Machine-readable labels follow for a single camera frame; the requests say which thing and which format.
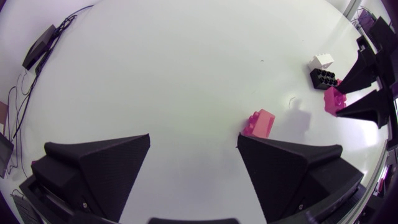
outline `black plastic part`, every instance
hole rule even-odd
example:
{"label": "black plastic part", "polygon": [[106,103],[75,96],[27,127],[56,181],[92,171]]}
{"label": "black plastic part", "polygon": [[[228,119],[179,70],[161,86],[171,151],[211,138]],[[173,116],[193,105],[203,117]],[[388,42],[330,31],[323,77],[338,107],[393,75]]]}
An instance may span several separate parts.
{"label": "black plastic part", "polygon": [[29,199],[32,206],[39,212],[44,221],[57,224],[66,223],[65,219],[67,219],[67,217],[63,217],[64,211],[51,200],[47,199],[34,176],[30,176],[19,188],[22,190],[25,197]]}
{"label": "black plastic part", "polygon": [[4,178],[7,172],[8,162],[10,161],[14,145],[6,137],[0,134],[0,177]]}
{"label": "black plastic part", "polygon": [[383,91],[373,90],[357,102],[336,112],[337,117],[373,121],[380,129],[389,120],[387,96]]}
{"label": "black plastic part", "polygon": [[110,220],[106,220],[97,215],[76,211],[75,214],[69,219],[68,224],[115,224]]}
{"label": "black plastic part", "polygon": [[363,177],[340,158],[342,148],[239,135],[238,149],[267,222],[326,220]]}
{"label": "black plastic part", "polygon": [[376,81],[376,56],[366,39],[361,36],[356,40],[359,50],[358,59],[343,81],[336,87],[342,93],[352,93],[372,85]]}
{"label": "black plastic part", "polygon": [[67,223],[76,210],[118,222],[149,146],[148,134],[46,143],[47,155],[32,165],[34,176],[21,190],[50,223]]}
{"label": "black plastic part", "polygon": [[160,218],[151,218],[148,224],[239,224],[234,218],[224,220],[207,220],[207,221],[182,221],[182,220],[166,220]]}
{"label": "black plastic part", "polygon": [[358,185],[353,196],[351,196],[344,204],[342,204],[337,210],[335,210],[325,221],[321,224],[336,224],[355,207],[355,205],[361,200],[365,194],[366,188],[361,184]]}
{"label": "black plastic part", "polygon": [[12,199],[14,199],[15,206],[17,207],[19,215],[21,216],[24,223],[29,223],[29,224],[43,223],[39,214],[37,214],[37,212],[32,208],[32,206],[28,201],[16,195],[13,195]]}
{"label": "black plastic part", "polygon": [[336,75],[321,69],[314,69],[310,73],[312,85],[318,90],[327,90],[329,87],[337,86]]}
{"label": "black plastic part", "polygon": [[30,70],[32,66],[38,61],[38,59],[51,48],[52,42],[54,41],[53,33],[55,26],[51,25],[30,47],[22,66],[27,70]]}
{"label": "black plastic part", "polygon": [[390,26],[379,17],[367,33],[377,51],[385,51],[391,54],[398,47],[398,38]]}

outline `white table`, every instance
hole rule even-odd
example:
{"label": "white table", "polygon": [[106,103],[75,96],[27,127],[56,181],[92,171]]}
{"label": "white table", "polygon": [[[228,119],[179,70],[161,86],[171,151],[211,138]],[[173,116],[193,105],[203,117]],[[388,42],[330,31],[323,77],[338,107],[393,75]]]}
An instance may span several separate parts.
{"label": "white table", "polygon": [[[315,54],[329,53],[329,70],[344,78],[358,37],[319,0],[103,1],[79,15],[37,82],[22,128],[25,169],[32,173],[27,167],[44,156],[48,141],[149,133],[121,223],[264,223],[235,148],[247,118],[264,108],[276,115],[270,139],[341,144],[342,158],[364,173],[366,185],[386,126],[325,112],[307,68]],[[375,88],[349,94],[348,105]],[[24,179],[18,170],[0,180],[3,195]]]}

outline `wire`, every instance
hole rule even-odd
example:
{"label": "wire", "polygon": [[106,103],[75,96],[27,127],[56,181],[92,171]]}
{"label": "wire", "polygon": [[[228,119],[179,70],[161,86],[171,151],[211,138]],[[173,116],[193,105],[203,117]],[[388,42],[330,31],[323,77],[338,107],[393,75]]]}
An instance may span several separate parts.
{"label": "wire", "polygon": [[[17,81],[17,95],[15,97],[15,110],[17,111],[17,122],[15,124],[16,125],[15,128],[17,128],[17,125],[20,125],[20,123],[19,123],[19,110],[17,108],[17,99],[18,99],[18,81]],[[20,142],[19,147],[21,149],[21,167],[22,167],[22,171],[24,172],[25,177],[27,179],[27,175],[26,175],[25,169],[24,169],[24,160],[23,160],[23,157],[22,157],[22,155],[23,155],[23,153],[22,153],[22,131],[19,132],[19,142]],[[18,138],[16,138],[16,147],[17,147],[17,153],[18,153],[18,145],[17,145],[17,143],[18,143]]]}
{"label": "wire", "polygon": [[70,26],[70,24],[72,23],[72,21],[76,19],[76,17],[77,17],[77,15],[75,15],[76,13],[78,13],[78,12],[84,10],[84,9],[93,7],[93,6],[94,6],[94,5],[90,5],[90,6],[83,7],[83,8],[81,8],[81,9],[77,10],[76,12],[70,14],[67,18],[65,18],[65,20],[61,23],[61,25],[59,25],[59,26],[54,30],[53,37],[55,37],[55,38],[57,38],[57,39],[56,39],[56,41],[53,43],[53,45],[51,46],[51,48],[48,49],[48,51],[44,54],[44,56],[43,56],[43,58],[40,60],[39,64],[36,66],[36,69],[35,69],[36,77],[35,77],[35,79],[34,79],[32,85],[30,86],[29,91],[28,91],[28,93],[27,93],[27,102],[26,102],[26,105],[25,105],[24,113],[22,114],[21,122],[18,124],[17,130],[16,130],[16,132],[15,132],[13,138],[15,138],[15,137],[17,136],[17,133],[18,133],[18,131],[19,131],[20,128],[21,128],[22,122],[24,121],[25,114],[26,114],[26,111],[27,111],[27,107],[28,107],[28,104],[29,104],[29,101],[30,101],[30,96],[31,96],[31,94],[32,94],[32,91],[33,91],[35,85],[36,85],[37,78],[38,78],[39,75],[41,74],[42,69],[43,69],[44,65],[47,63],[47,60],[49,59],[49,57],[51,56],[51,53],[53,52],[55,46],[58,44],[58,41],[59,41],[61,35],[63,34],[63,31],[65,31],[65,30]]}
{"label": "wire", "polygon": [[33,91],[33,88],[34,88],[35,85],[36,85],[36,82],[37,82],[37,76],[35,77],[35,79],[34,79],[32,85],[31,85],[30,88],[29,88],[29,94],[25,97],[25,99],[24,99],[24,101],[23,101],[23,102],[25,102],[25,100],[27,99],[26,105],[25,105],[25,109],[24,109],[24,113],[22,114],[21,122],[18,124],[18,128],[17,128],[17,130],[15,131],[15,134],[14,134],[13,138],[15,138],[15,137],[17,136],[17,133],[18,133],[18,131],[20,130],[20,128],[21,128],[21,126],[22,126],[22,122],[24,121],[25,114],[26,114],[26,110],[27,110],[27,105],[29,104],[30,95],[32,94],[32,91]]}
{"label": "wire", "polygon": [[22,195],[22,199],[24,199],[24,194],[22,194],[18,189],[14,189],[14,190],[12,190],[12,192],[11,192],[11,194],[10,194],[10,196],[12,197],[12,196],[14,196],[14,192],[18,192],[18,193],[20,193],[21,195]]}
{"label": "wire", "polygon": [[13,89],[16,89],[16,86],[13,86],[10,91],[8,92],[8,100],[7,100],[7,122],[8,122],[8,141],[11,141],[11,132],[10,132],[10,94]]}
{"label": "wire", "polygon": [[22,77],[22,84],[21,84],[21,92],[22,92],[22,94],[24,95],[24,96],[26,96],[26,95],[28,95],[29,94],[29,91],[30,91],[30,89],[27,91],[27,93],[24,93],[24,80],[25,80],[25,77],[27,76],[27,71],[26,71],[26,68],[25,68],[25,75],[24,75],[24,77]]}
{"label": "wire", "polygon": [[94,5],[90,5],[90,6],[83,7],[83,8],[81,8],[81,9],[77,10],[76,12],[70,14],[67,18],[69,18],[69,17],[75,15],[76,13],[78,13],[78,12],[80,12],[80,11],[82,11],[82,10],[88,9],[89,7],[93,7],[93,6],[94,6]]}

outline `black cable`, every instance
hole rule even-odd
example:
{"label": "black cable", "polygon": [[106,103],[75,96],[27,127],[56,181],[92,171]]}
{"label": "black cable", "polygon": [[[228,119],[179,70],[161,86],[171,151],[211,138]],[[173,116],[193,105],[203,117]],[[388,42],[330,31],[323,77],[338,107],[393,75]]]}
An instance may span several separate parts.
{"label": "black cable", "polygon": [[24,75],[24,77],[22,77],[22,84],[21,84],[21,92],[22,92],[22,94],[24,95],[24,96],[26,96],[26,95],[28,95],[29,94],[29,92],[30,92],[30,89],[27,91],[27,93],[24,93],[24,80],[25,80],[25,77],[27,76],[27,71],[26,71],[26,68],[25,68],[25,75]]}
{"label": "black cable", "polygon": [[80,11],[82,11],[82,10],[85,10],[85,9],[87,9],[87,8],[89,8],[89,7],[93,7],[93,6],[94,6],[94,5],[90,5],[90,6],[83,7],[83,8],[81,8],[81,9],[77,10],[76,12],[70,14],[67,18],[69,18],[69,17],[75,15],[76,13],[78,13],[78,12],[80,12]]}
{"label": "black cable", "polygon": [[[16,89],[16,96],[15,96],[15,109],[16,109],[16,110],[17,110],[17,99],[18,99],[18,82],[19,82],[19,78],[21,77],[21,75],[22,75],[22,74],[19,74],[19,76],[18,76],[17,85],[11,88],[11,89],[13,89],[13,88]],[[8,113],[9,113],[9,96],[8,96]],[[8,114],[8,131],[9,131],[9,135],[10,135],[9,126],[10,126],[10,122],[9,122],[9,114]],[[9,166],[9,170],[6,170],[6,171],[7,171],[6,173],[7,173],[8,175],[11,174],[11,170],[12,170],[13,168],[18,168],[18,138],[16,139],[16,159],[17,159],[17,162],[16,162],[17,164],[16,164],[16,166],[10,165],[10,166]]]}
{"label": "black cable", "polygon": [[14,134],[13,138],[17,136],[17,133],[18,133],[18,131],[19,131],[20,128],[21,128],[22,122],[24,121],[25,114],[26,114],[26,110],[27,110],[27,105],[29,104],[30,96],[31,96],[31,94],[32,94],[33,88],[34,88],[35,85],[36,85],[36,82],[37,82],[37,77],[35,77],[35,79],[33,80],[33,83],[32,83],[32,85],[31,85],[30,88],[29,88],[29,94],[28,94],[28,95],[26,96],[26,98],[24,99],[24,102],[25,102],[25,100],[27,99],[26,105],[25,105],[25,109],[24,109],[24,113],[22,114],[21,122],[18,124],[18,128],[17,128],[17,130],[15,131],[15,134]]}
{"label": "black cable", "polygon": [[[17,121],[16,121],[16,124],[15,124],[16,128],[17,128],[17,125],[20,125],[20,122],[19,122],[19,110],[17,108],[17,99],[18,99],[18,81],[17,81],[17,95],[15,96],[15,110],[17,111]],[[25,177],[27,179],[27,175],[26,175],[25,169],[24,169],[24,160],[23,160],[23,157],[22,157],[22,155],[23,155],[22,154],[22,131],[19,132],[19,142],[20,142],[19,147],[21,149],[21,167],[22,167],[22,171],[24,172]],[[18,145],[17,145],[17,143],[18,143],[18,135],[16,137],[16,148],[17,148],[17,153],[18,153]]]}
{"label": "black cable", "polygon": [[35,80],[33,81],[32,85],[31,85],[30,88],[29,88],[29,91],[28,91],[28,94],[27,94],[27,102],[26,102],[26,106],[25,106],[25,109],[24,109],[24,113],[22,114],[21,122],[19,123],[18,128],[17,128],[17,131],[15,132],[13,138],[16,137],[18,131],[19,131],[20,128],[21,128],[22,122],[24,121],[25,113],[26,113],[26,110],[27,110],[27,106],[28,106],[29,101],[30,101],[30,95],[32,94],[33,88],[35,87],[35,84],[36,84],[36,81],[37,81],[37,77],[39,77],[39,75],[41,74],[42,69],[43,69],[44,65],[46,64],[47,60],[49,59],[49,57],[51,56],[51,53],[52,53],[53,49],[54,49],[55,46],[58,44],[58,41],[59,41],[61,35],[63,34],[63,31],[65,31],[65,29],[67,29],[67,28],[69,27],[69,25],[72,23],[72,21],[75,20],[75,18],[77,17],[77,15],[75,15],[76,13],[78,13],[78,12],[84,10],[84,9],[93,7],[93,6],[94,6],[94,5],[90,5],[90,6],[83,7],[83,8],[81,8],[81,9],[77,10],[76,12],[70,14],[67,18],[65,18],[65,20],[61,23],[61,25],[59,25],[59,26],[54,30],[53,36],[54,36],[55,38],[57,38],[57,39],[56,39],[56,41],[54,42],[54,44],[51,46],[51,48],[48,49],[48,51],[44,54],[44,56],[43,56],[43,58],[40,60],[39,64],[36,66],[36,69],[35,69],[36,77],[35,77]]}
{"label": "black cable", "polygon": [[11,89],[10,89],[10,91],[8,92],[8,100],[7,100],[7,113],[8,113],[8,116],[7,116],[7,122],[8,122],[8,141],[11,141],[11,132],[10,132],[10,107],[9,107],[9,105],[10,105],[10,94],[11,94],[11,91],[13,90],[13,89],[16,89],[17,87],[16,86],[14,86],[14,87],[12,87]]}

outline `black device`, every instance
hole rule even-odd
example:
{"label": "black device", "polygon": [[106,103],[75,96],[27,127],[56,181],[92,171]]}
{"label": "black device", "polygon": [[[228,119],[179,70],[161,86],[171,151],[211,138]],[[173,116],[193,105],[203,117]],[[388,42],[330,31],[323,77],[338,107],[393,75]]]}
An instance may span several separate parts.
{"label": "black device", "polygon": [[240,134],[238,149],[268,223],[340,220],[333,216],[337,210],[348,212],[355,205],[352,198],[364,192],[359,191],[363,174],[340,158],[339,145],[307,146]]}
{"label": "black device", "polygon": [[149,146],[148,134],[46,143],[46,156],[20,188],[46,222],[68,223],[77,210],[118,222]]}
{"label": "black device", "polygon": [[25,224],[43,224],[39,214],[37,214],[28,201],[17,195],[12,195],[12,199]]}
{"label": "black device", "polygon": [[51,48],[54,36],[55,26],[51,25],[30,47],[22,66],[29,70],[38,61],[38,59]]}
{"label": "black device", "polygon": [[161,218],[151,218],[148,224],[239,224],[234,218],[224,220],[206,220],[206,221],[182,221],[182,220],[166,220]]}
{"label": "black device", "polygon": [[346,94],[371,86],[378,77],[381,89],[336,112],[338,117],[374,121],[378,128],[389,123],[391,138],[387,148],[398,145],[398,120],[394,98],[397,94],[398,38],[380,17],[370,28],[369,38],[377,48],[375,54],[366,39],[357,40],[358,59],[344,80],[336,87]]}
{"label": "black device", "polygon": [[14,145],[6,137],[0,134],[0,177],[4,178],[7,172],[7,165],[10,161]]}

